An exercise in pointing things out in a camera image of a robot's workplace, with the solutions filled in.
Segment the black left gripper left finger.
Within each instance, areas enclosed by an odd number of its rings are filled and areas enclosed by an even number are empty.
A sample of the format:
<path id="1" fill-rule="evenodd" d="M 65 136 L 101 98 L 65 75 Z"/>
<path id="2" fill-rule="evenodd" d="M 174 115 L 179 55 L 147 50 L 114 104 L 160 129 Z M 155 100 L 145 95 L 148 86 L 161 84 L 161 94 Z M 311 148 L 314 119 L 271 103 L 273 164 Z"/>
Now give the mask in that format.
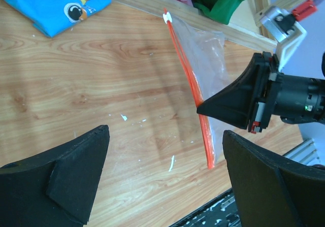
<path id="1" fill-rule="evenodd" d="M 1 226 L 85 226 L 110 142 L 100 125 L 1 167 Z"/>

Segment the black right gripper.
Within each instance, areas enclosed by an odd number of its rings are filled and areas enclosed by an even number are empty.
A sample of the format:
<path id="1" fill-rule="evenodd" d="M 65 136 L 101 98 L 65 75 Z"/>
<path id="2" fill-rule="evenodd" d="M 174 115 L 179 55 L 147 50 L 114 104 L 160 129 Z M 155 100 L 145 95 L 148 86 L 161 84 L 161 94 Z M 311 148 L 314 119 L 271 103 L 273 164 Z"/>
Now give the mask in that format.
<path id="1" fill-rule="evenodd" d="M 263 85 L 262 57 L 269 68 Z M 199 105 L 197 113 L 253 134 L 266 129 L 272 115 L 287 124 L 324 124 L 324 79 L 286 75 L 279 66 L 276 54 L 254 54 L 245 71 Z"/>

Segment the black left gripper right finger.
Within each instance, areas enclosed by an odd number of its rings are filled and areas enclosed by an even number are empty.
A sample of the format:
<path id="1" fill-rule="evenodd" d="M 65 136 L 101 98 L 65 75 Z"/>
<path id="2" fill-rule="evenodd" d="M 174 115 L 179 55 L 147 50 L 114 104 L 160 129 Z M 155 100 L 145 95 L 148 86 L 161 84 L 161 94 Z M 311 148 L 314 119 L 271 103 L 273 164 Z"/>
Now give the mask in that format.
<path id="1" fill-rule="evenodd" d="M 324 226 L 324 170 L 230 130 L 222 145 L 242 226 Z"/>

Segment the clear zip bag orange zipper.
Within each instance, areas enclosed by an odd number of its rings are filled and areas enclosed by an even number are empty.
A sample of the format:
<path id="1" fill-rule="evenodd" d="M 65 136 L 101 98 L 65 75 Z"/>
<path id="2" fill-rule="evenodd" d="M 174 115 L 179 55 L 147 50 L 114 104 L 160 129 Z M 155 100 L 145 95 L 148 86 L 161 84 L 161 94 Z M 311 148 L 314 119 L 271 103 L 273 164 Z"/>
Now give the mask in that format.
<path id="1" fill-rule="evenodd" d="M 224 60 L 225 36 L 220 31 L 198 30 L 168 10 L 162 16 L 198 107 L 230 82 Z M 199 115 L 199 121 L 207 167 L 212 169 L 222 152 L 223 130 L 229 126 L 206 115 Z"/>

